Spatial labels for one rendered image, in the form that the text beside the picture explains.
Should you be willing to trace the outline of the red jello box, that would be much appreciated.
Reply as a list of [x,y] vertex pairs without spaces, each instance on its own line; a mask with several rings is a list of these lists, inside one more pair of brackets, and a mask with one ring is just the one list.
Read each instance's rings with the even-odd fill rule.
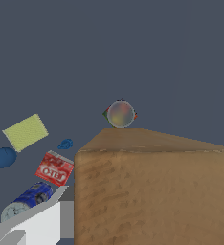
[[73,161],[50,150],[45,153],[35,176],[60,187],[67,183],[73,169]]

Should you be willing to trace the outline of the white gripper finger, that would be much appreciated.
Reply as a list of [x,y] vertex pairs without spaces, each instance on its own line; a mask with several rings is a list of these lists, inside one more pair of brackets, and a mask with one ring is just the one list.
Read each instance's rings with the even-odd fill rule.
[[73,237],[73,186],[58,188],[47,202],[0,224],[0,245],[57,245]]

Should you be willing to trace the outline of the brown cardboard box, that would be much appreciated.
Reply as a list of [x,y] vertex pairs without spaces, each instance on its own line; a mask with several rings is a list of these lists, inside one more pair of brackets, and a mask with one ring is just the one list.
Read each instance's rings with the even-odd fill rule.
[[224,245],[224,146],[103,129],[74,157],[75,245]]

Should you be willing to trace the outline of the dark blue round ball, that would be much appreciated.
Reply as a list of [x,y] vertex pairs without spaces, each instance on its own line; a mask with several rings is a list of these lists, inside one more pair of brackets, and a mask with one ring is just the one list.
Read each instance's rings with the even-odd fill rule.
[[0,148],[0,168],[11,166],[16,160],[16,152],[9,147]]

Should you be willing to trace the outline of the blue and white can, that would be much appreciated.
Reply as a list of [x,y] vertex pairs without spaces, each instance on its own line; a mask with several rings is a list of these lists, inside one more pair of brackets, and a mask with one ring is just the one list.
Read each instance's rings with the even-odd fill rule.
[[4,222],[38,204],[47,202],[52,195],[53,189],[50,185],[43,182],[35,183],[2,210],[1,221]]

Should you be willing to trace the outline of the yellow-green sponge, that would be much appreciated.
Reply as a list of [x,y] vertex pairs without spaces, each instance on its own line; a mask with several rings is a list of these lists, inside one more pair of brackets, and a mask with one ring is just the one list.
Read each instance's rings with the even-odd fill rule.
[[16,152],[21,152],[26,147],[49,135],[38,114],[33,114],[29,118],[4,129],[3,133]]

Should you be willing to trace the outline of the small blue clamp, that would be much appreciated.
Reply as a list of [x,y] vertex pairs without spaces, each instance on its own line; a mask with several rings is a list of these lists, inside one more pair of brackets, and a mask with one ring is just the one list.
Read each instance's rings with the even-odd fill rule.
[[69,149],[73,146],[73,141],[71,139],[63,140],[59,145],[58,149]]

